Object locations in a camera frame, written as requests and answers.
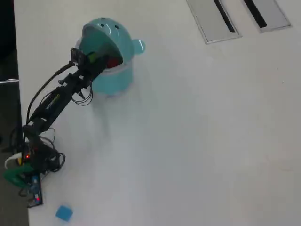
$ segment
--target wire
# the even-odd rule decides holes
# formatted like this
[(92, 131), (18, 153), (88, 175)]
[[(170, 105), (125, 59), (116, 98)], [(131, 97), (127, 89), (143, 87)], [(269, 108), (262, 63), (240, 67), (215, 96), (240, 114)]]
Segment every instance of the wire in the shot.
[(53, 90), (52, 90), (51, 92), (47, 93), (47, 94), (41, 99), (41, 102), (40, 102), (39, 105), (41, 105), (42, 102), (43, 102), (50, 94), (52, 94), (52, 92), (53, 92)]
[(52, 148), (55, 149), (55, 145), (54, 145), (54, 143), (53, 143), (52, 140), (50, 140), (50, 139), (47, 138), (47, 137), (43, 137), (43, 136), (39, 136), (39, 137), (40, 137), (41, 139), (43, 139), (43, 140), (48, 141), (48, 142), (51, 144)]
[(32, 108), (32, 104), (35, 101), (35, 99), (38, 97), (38, 95), (41, 93), (41, 91), (59, 74), (61, 74), (62, 72), (66, 71), (67, 69), (73, 67), (75, 64), (71, 61), (69, 61), (68, 64), (66, 64), (65, 66), (63, 66), (62, 68), (60, 68), (54, 75), (52, 75), (45, 83), (44, 85), (42, 85), (42, 87), (38, 90), (38, 92), (34, 95), (34, 97), (32, 98), (32, 100), (30, 101), (29, 105), (28, 105), (28, 109), (27, 109), (27, 115), (26, 115), (26, 124), (29, 122), (29, 115), (30, 115), (30, 109)]
[(25, 188), (21, 188), (21, 190), (18, 192), (18, 195), (22, 198), (27, 197), (27, 194), (22, 194), (22, 192), (24, 191)]
[(64, 155), (63, 153), (58, 153), (58, 154), (60, 155), (60, 157), (61, 156), (63, 157), (63, 160), (62, 160), (62, 163), (60, 164), (60, 166), (57, 169), (50, 170), (53, 173), (58, 172), (62, 168), (62, 166), (64, 165), (64, 163), (66, 161), (66, 155)]
[(53, 127), (49, 127), (48, 130), (50, 130), (50, 129), (53, 130), (53, 141), (52, 142), (54, 142), (55, 141), (55, 129)]
[(92, 102), (92, 100), (93, 100), (93, 87), (92, 87), (92, 84), (90, 85), (90, 93), (85, 99), (75, 100), (75, 99), (72, 98), (72, 101), (74, 103), (76, 103), (77, 105), (79, 105), (79, 106), (87, 106)]
[(19, 159), (19, 158), (21, 158), (21, 157), (22, 157), (22, 153), (21, 153), (21, 152), (19, 152), (19, 153), (17, 153), (17, 154), (14, 154), (13, 156), (10, 156), (10, 157), (9, 157), (8, 159), (6, 159), (5, 162), (4, 162), (4, 167), (5, 167), (5, 169), (8, 169), (8, 167), (7, 167), (8, 161), (13, 160), (13, 159)]

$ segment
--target white tabletop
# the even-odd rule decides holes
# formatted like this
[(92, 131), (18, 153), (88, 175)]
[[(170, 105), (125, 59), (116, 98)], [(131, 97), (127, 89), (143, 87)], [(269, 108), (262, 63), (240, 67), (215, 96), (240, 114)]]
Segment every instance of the white tabletop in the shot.
[(59, 225), (62, 204), (72, 226), (299, 225), (301, 3), (278, 2), (293, 28), (259, 34), (225, 0), (243, 37), (206, 45), (185, 0), (15, 0), (23, 119), (91, 19), (146, 43), (126, 93), (54, 123), (66, 163), (30, 226)]

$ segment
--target metal cover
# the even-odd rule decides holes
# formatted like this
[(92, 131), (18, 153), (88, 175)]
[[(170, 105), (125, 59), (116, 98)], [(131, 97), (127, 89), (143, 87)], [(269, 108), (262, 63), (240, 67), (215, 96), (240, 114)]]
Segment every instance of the metal cover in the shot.
[(275, 0), (243, 0), (260, 32), (291, 26)]
[(241, 37), (220, 0), (187, 0), (187, 3), (206, 44)]

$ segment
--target blue block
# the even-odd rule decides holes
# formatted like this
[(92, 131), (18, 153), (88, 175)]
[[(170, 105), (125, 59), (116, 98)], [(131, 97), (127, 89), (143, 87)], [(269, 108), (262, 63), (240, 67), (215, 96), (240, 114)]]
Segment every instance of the blue block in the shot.
[(56, 212), (56, 216), (64, 221), (69, 221), (73, 211), (65, 206), (60, 206), (60, 208)]

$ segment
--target teal lid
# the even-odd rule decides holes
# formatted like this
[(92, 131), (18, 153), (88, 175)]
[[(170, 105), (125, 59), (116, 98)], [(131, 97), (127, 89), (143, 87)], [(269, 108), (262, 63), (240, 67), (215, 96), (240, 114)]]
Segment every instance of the teal lid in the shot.
[(130, 62), (134, 54), (145, 51), (143, 41), (132, 40), (125, 27), (112, 19), (94, 19), (83, 27), (79, 49), (85, 54), (98, 51), (108, 45), (116, 49), (116, 54), (122, 56), (124, 63)]

